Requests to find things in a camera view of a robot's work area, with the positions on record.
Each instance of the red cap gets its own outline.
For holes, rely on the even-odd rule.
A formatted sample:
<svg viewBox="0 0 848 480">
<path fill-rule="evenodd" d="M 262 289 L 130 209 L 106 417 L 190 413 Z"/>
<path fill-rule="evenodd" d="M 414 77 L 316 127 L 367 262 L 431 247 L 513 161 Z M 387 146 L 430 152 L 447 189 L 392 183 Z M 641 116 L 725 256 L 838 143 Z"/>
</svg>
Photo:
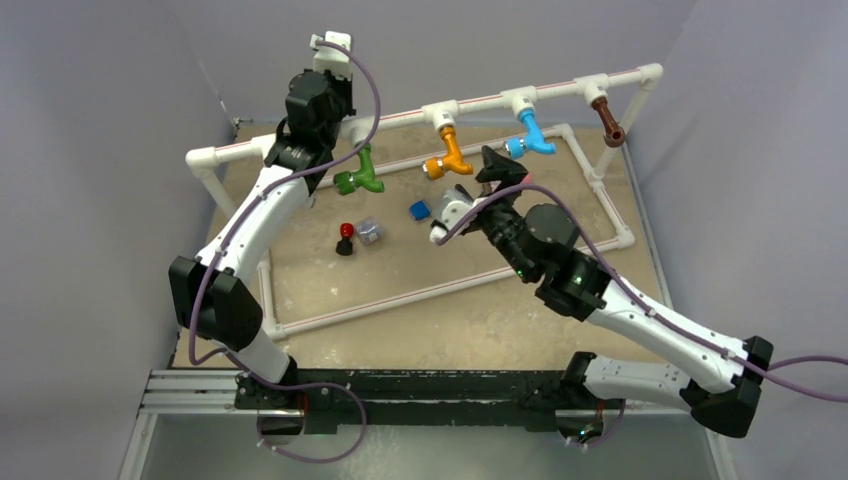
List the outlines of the red cap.
<svg viewBox="0 0 848 480">
<path fill-rule="evenodd" d="M 342 234 L 343 238 L 351 238 L 353 237 L 353 225 L 350 223 L 343 223 L 342 227 L 339 228 L 339 232 Z"/>
</svg>

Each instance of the pvc pipe frame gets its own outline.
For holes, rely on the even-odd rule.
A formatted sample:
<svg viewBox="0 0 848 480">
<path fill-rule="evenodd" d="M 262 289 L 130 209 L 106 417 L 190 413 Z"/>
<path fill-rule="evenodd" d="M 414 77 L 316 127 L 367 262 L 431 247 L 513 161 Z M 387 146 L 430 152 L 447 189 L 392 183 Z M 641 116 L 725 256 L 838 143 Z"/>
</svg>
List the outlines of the pvc pipe frame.
<svg viewBox="0 0 848 480">
<path fill-rule="evenodd" d="M 540 87 L 529 86 L 513 90 L 507 90 L 501 92 L 498 95 L 491 95 L 487 97 L 472 98 L 458 102 L 439 102 L 438 104 L 425 105 L 418 110 L 411 110 L 408 112 L 402 112 L 380 117 L 378 131 L 388 130 L 391 128 L 400 128 L 408 125 L 429 123 L 431 121 L 431 118 L 429 118 L 427 112 L 432 112 L 434 110 L 434 106 L 442 104 L 451 104 L 452 106 L 455 106 L 455 115 L 459 115 L 475 113 L 485 110 L 492 110 L 496 108 L 509 109 L 511 108 L 512 99 L 516 95 L 527 96 L 532 100 L 536 101 L 540 99 L 555 98 L 566 95 L 582 96 L 586 91 L 587 86 L 597 87 L 600 85 L 605 89 L 609 89 L 610 87 L 638 84 L 640 85 L 640 90 L 636 92 L 636 94 L 633 96 L 621 120 L 622 127 L 625 131 L 629 132 L 630 127 L 633 125 L 636 116 L 639 114 L 639 111 L 644 106 L 648 95 L 651 91 L 654 90 L 654 88 L 656 88 L 656 84 L 662 77 L 662 73 L 662 66 L 654 63 L 649 65 L 643 65 L 633 70 L 627 70 L 624 72 L 612 73 L 608 75 L 590 75 L 587 77 L 575 78 L 574 80 L 570 80 L 568 82 L 543 85 Z M 373 116 L 346 120 L 342 123 L 340 136 L 349 137 L 351 143 L 355 144 L 362 138 L 364 138 L 365 132 L 368 131 L 373 121 Z M 569 125 L 558 125 L 556 127 L 544 130 L 543 133 L 546 138 L 553 135 L 562 136 L 562 138 L 565 140 L 572 153 L 574 154 L 575 158 L 577 158 L 577 162 L 583 170 L 583 175 L 586 178 L 586 181 L 589 183 L 589 186 L 592 188 L 592 191 L 598 197 L 601 206 L 604 208 L 604 211 L 607 213 L 607 216 L 610 218 L 610 221 L 615 227 L 615 238 L 599 242 L 597 244 L 598 248 L 601 251 L 606 251 L 616 248 L 627 248 L 633 245 L 635 243 L 635 237 L 631 232 L 630 228 L 624 223 L 624 219 L 621 217 L 621 214 L 615 208 L 615 205 L 613 205 L 612 199 L 609 197 L 609 194 L 606 191 L 606 187 L 604 186 L 602 181 L 604 174 L 606 173 L 606 169 L 612 161 L 612 158 L 617 149 L 606 147 L 598 161 L 597 166 L 595 168 L 592 168 L 591 163 L 589 162 L 588 158 L 586 158 L 586 154 L 583 152 L 582 148 L 577 142 L 576 137 L 574 136 L 574 131 Z M 473 153 L 477 153 L 481 150 L 483 145 L 488 145 L 492 148 L 499 148 L 503 145 L 504 140 L 506 140 L 506 138 L 496 139 L 490 142 L 481 142 L 473 145 L 467 145 L 465 147 L 462 147 L 462 154 L 470 155 Z M 218 204 L 224 214 L 228 217 L 231 217 L 236 211 L 236 206 L 227 194 L 226 190 L 224 189 L 224 186 L 221 184 L 221 181 L 215 175 L 215 168 L 224 163 L 236 160 L 264 159 L 265 156 L 267 156 L 271 146 L 273 146 L 274 141 L 275 135 L 269 134 L 254 137 L 250 141 L 233 145 L 227 145 L 218 148 L 206 147 L 201 149 L 195 149 L 189 151 L 186 154 L 186 163 L 188 164 L 192 173 L 198 179 L 201 180 L 203 185 L 209 191 L 212 198 L 215 200 L 215 203 Z M 440 154 L 422 155 L 419 157 L 382 164 L 375 168 L 375 173 L 379 175 L 396 172 L 408 168 L 417 168 L 420 166 L 422 161 L 431 158 L 434 155 Z M 319 184 L 319 188 L 324 188 L 331 184 L 332 179 L 325 178 Z M 387 310 L 389 308 L 406 305 L 416 301 L 432 298 L 438 295 L 444 295 L 447 293 L 463 290 L 476 285 L 482 285 L 484 283 L 490 283 L 512 276 L 512 270 L 510 268 L 502 268 L 498 270 L 493 270 L 491 272 L 486 272 L 483 274 L 473 275 L 471 277 L 455 280 L 452 282 L 435 285 L 421 290 L 416 290 L 414 292 L 409 292 L 403 295 L 397 295 L 395 297 L 378 300 L 376 302 L 371 302 L 368 304 L 359 305 L 337 312 L 320 315 L 318 317 L 312 317 L 305 320 L 288 323 L 286 325 L 280 325 L 277 323 L 277 320 L 274 317 L 274 299 L 271 282 L 270 251 L 266 252 L 265 255 L 262 257 L 262 260 L 259 262 L 258 271 L 261 303 L 263 311 L 265 312 L 264 317 L 262 319 L 262 327 L 266 332 L 268 332 L 268 334 L 273 340 L 281 340 L 294 333 L 300 333 L 307 330 L 332 325 L 334 323 L 361 317 L 370 313 L 376 313 L 382 310 Z"/>
</svg>

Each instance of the tan tabletop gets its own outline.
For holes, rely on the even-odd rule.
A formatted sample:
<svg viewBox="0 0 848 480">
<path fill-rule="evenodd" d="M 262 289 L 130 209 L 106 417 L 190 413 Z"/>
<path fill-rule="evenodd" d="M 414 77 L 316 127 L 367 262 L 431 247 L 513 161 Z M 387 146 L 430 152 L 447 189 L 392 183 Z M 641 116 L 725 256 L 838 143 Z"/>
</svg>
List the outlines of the tan tabletop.
<svg viewBox="0 0 848 480">
<path fill-rule="evenodd" d="M 270 133 L 273 126 L 250 126 L 238 141 Z M 519 133 L 503 128 L 458 127 L 461 144 L 471 144 Z M 600 129 L 577 129 L 576 136 L 591 161 L 604 148 Z M 583 179 L 571 150 L 556 140 L 552 156 L 528 154 L 522 159 L 535 183 L 544 185 L 575 211 L 590 237 L 598 242 L 615 231 L 600 203 Z M 408 127 L 380 132 L 372 142 L 376 164 L 444 149 L 428 127 Z M 339 144 L 336 155 L 349 151 Z M 479 155 L 469 157 L 479 170 Z M 356 159 L 339 170 L 355 170 Z M 258 161 L 231 164 L 224 182 L 236 202 L 241 202 L 261 168 Z M 449 173 L 431 182 L 420 169 L 380 177 L 386 191 L 363 189 L 342 197 L 332 188 L 318 191 L 311 210 L 298 211 L 272 246 L 272 275 L 276 316 L 290 323 L 342 308 L 418 290 L 443 282 L 506 266 L 482 233 L 457 237 L 443 247 L 428 240 L 429 221 L 415 222 L 408 208 L 418 200 L 438 203 L 445 188 L 461 183 L 476 193 L 472 176 Z M 620 154 L 604 180 L 609 195 L 636 236 L 636 245 L 606 254 L 620 273 L 646 294 L 659 298 L 657 276 L 648 252 L 639 211 Z M 547 202 L 536 192 L 525 193 L 516 209 Z M 374 215 L 386 236 L 363 246 L 354 240 L 354 254 L 335 253 L 339 226 Z M 224 226 L 218 211 L 209 238 Z M 575 351 L 587 350 L 623 360 L 656 361 L 658 358 L 635 343 L 607 330 L 560 317 L 533 295 L 535 285 L 517 277 L 444 296 L 423 300 L 367 317 L 294 335 L 278 343 L 302 367 L 333 368 L 439 368 L 439 369 L 557 369 L 564 368 Z M 258 297 L 258 282 L 251 284 Z M 175 367 L 189 366 L 186 337 L 181 335 Z M 198 351 L 209 346 L 198 340 Z M 213 358 L 205 366 L 231 366 Z"/>
</svg>

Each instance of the black cap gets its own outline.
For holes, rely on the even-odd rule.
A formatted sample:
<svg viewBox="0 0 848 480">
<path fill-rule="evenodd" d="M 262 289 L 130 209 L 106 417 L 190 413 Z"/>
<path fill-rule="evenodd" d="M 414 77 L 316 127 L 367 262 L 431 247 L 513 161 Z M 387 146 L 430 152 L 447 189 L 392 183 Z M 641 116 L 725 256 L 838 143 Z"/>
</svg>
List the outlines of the black cap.
<svg viewBox="0 0 848 480">
<path fill-rule="evenodd" d="M 353 254 L 353 242 L 349 238 L 342 237 L 336 244 L 336 253 L 344 257 Z"/>
</svg>

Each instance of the orange faucet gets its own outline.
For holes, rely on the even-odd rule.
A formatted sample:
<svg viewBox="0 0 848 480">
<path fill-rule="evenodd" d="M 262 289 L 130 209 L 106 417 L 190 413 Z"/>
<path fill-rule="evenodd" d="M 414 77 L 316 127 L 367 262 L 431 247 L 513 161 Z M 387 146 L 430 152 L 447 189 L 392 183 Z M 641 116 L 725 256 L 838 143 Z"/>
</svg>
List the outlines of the orange faucet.
<svg viewBox="0 0 848 480">
<path fill-rule="evenodd" d="M 430 180 L 436 180 L 445 176 L 445 171 L 458 173 L 460 175 L 471 175 L 474 173 L 474 166 L 470 163 L 465 163 L 462 158 L 462 152 L 459 150 L 459 144 L 456 143 L 456 130 L 450 125 L 442 127 L 439 130 L 439 136 L 445 142 L 447 153 L 444 157 L 433 157 L 422 165 L 424 173 Z"/>
</svg>

